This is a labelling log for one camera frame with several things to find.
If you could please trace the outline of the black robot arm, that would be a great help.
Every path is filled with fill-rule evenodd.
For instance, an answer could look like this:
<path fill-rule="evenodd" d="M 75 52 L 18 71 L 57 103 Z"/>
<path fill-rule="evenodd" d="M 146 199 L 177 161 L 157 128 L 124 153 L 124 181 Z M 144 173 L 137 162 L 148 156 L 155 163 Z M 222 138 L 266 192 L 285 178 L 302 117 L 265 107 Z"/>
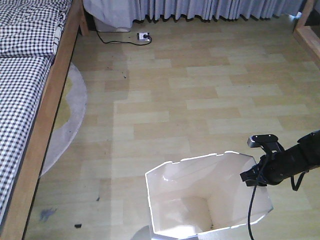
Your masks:
<path fill-rule="evenodd" d="M 297 191 L 305 173 L 320 166 L 320 131 L 311 132 L 284 149 L 274 134 L 252 135 L 250 148 L 261 147 L 265 155 L 251 169 L 240 174 L 248 187 L 278 185 L 291 178 L 292 189 Z"/>

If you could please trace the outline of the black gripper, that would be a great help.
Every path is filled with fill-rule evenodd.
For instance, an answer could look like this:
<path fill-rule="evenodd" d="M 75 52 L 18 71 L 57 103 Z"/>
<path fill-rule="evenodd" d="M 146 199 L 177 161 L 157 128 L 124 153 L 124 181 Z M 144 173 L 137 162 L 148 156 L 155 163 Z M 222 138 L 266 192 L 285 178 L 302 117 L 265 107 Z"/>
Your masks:
<path fill-rule="evenodd" d="M 265 155 L 260 157 L 260 162 L 254 165 L 251 169 L 240 174 L 241 180 L 245 182 L 247 187 L 266 187 L 267 185 L 275 186 L 278 183 L 274 180 L 268 179 L 265 173 L 265 166 L 272 160 L 273 151 L 278 151 L 277 143 L 249 143 L 250 148 L 261 147 Z"/>

